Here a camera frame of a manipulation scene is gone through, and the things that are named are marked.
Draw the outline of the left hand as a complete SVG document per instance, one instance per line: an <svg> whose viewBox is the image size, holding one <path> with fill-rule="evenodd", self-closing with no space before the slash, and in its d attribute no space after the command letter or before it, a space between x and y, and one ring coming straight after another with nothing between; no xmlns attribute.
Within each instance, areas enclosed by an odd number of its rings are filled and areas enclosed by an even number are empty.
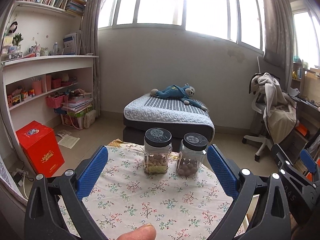
<svg viewBox="0 0 320 240"><path fill-rule="evenodd" d="M156 229L152 224L145 224L136 230L120 235L117 240L155 240Z"/></svg>

